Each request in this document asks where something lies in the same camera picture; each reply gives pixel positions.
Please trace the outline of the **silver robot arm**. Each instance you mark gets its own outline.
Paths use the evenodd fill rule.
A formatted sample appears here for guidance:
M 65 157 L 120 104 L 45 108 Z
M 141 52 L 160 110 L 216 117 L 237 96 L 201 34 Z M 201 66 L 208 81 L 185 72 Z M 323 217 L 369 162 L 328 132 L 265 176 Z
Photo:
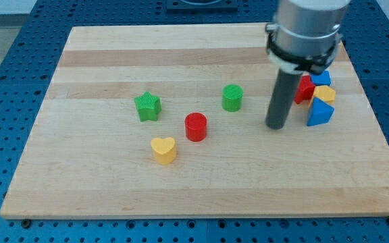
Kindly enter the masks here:
M 265 25 L 269 59 L 287 74 L 319 75 L 335 59 L 350 0 L 279 0 Z

